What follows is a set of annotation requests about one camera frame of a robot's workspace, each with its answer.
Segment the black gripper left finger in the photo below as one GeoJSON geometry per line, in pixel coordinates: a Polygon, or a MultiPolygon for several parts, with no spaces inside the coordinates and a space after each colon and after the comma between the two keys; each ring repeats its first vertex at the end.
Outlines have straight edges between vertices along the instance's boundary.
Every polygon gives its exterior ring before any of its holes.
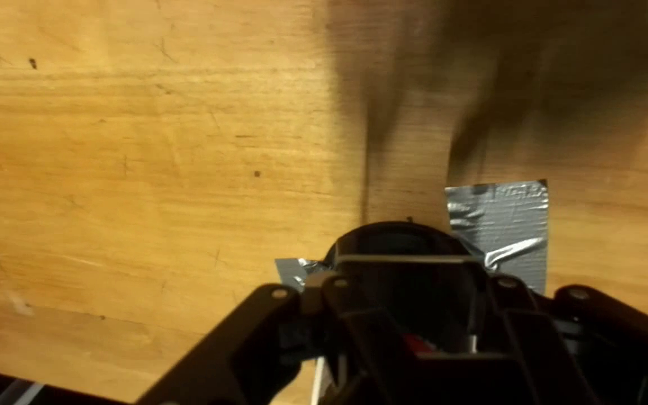
{"type": "Polygon", "coordinates": [[[192,345],[135,405],[269,405],[322,358],[332,390],[316,405],[385,405],[366,360],[366,308],[352,282],[324,282],[297,293],[266,284],[248,296],[213,332],[192,345]]]}

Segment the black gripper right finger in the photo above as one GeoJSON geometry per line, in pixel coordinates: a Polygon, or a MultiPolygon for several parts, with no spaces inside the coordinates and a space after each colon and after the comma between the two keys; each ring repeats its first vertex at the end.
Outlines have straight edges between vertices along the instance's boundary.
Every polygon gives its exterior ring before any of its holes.
{"type": "Polygon", "coordinates": [[[648,313],[592,286],[541,297],[498,275],[485,319],[478,346],[514,360],[529,405],[648,405],[648,313]]]}

